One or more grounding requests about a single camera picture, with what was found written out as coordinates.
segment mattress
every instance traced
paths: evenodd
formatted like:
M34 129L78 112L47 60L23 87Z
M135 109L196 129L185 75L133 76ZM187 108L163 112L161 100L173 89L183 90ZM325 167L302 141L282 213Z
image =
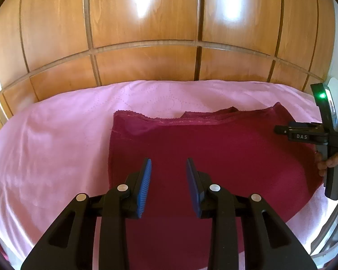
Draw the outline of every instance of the mattress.
M296 121L320 121L311 95L260 82L124 82L35 103L0 131L0 238L23 261L76 194L106 193L117 110L175 118L185 111L214 112L231 106L255 110L276 102ZM321 186L287 222L307 251L335 205ZM244 255L240 257L243 264Z

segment device screen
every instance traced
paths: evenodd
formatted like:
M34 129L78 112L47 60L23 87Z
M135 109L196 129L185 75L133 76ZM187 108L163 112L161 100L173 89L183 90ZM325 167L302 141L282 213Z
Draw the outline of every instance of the device screen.
M335 114L336 113L336 108L334 107L334 102L332 99L332 95L329 89L325 89L325 93L327 94L329 106L331 107L331 113Z

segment ribbed blue pad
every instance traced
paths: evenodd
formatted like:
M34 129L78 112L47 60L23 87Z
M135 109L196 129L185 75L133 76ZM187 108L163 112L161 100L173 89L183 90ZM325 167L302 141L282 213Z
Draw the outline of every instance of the ribbed blue pad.
M145 170L144 170L144 176L143 180L139 189L139 194L137 197L137 214L138 217L141 218L145 203L146 203L146 197L148 196L148 190L149 190L149 184L150 184L150 175L151 175L151 160L148 159Z

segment pink fabric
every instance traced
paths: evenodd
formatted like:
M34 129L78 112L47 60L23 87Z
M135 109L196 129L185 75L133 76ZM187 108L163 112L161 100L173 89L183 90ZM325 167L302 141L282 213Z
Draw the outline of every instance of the pink fabric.
M263 109L278 101L297 121L320 121L312 96L258 82L136 81L60 94L31 105L0 131L0 238L24 260L76 194L106 193L117 110L174 118L185 111L230 106ZM328 200L319 192L288 222L301 242L308 241L327 209Z

